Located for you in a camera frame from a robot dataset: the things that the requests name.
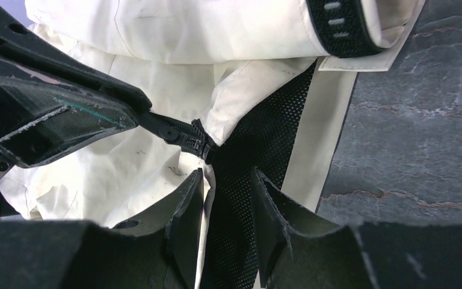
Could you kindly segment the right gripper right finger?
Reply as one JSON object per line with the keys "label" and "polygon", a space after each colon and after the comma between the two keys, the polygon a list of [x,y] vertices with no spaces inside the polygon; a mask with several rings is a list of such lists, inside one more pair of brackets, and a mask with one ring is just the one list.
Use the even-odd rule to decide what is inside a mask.
{"label": "right gripper right finger", "polygon": [[462,223],[337,225],[251,170],[263,288],[462,288]]}

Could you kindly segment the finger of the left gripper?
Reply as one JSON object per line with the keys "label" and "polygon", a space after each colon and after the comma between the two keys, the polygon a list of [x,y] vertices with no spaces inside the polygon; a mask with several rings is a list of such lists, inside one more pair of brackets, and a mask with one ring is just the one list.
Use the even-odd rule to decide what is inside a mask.
{"label": "finger of the left gripper", "polygon": [[122,102],[0,57],[0,153],[21,167],[50,163],[137,125]]}
{"label": "finger of the left gripper", "polygon": [[103,92],[137,113],[152,107],[151,101],[139,88],[72,59],[30,32],[1,6],[0,57],[50,77],[57,76],[90,90]]}

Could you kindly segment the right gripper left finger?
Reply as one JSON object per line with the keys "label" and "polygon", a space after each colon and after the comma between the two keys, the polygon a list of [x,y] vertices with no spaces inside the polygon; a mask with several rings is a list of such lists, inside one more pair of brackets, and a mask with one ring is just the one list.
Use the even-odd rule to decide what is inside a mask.
{"label": "right gripper left finger", "polygon": [[203,171],[112,229],[88,221],[0,221],[0,288],[193,288]]}

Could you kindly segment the cream zip jacket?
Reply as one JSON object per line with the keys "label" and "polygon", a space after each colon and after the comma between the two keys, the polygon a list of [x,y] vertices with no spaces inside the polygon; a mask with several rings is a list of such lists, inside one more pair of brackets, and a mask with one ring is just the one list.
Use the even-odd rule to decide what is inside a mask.
{"label": "cream zip jacket", "polygon": [[392,66],[423,1],[26,1],[30,30],[197,120],[211,165],[142,128],[51,164],[13,168],[5,200],[29,220],[113,227],[205,173],[197,288],[257,288],[250,170],[317,206],[359,72]]}

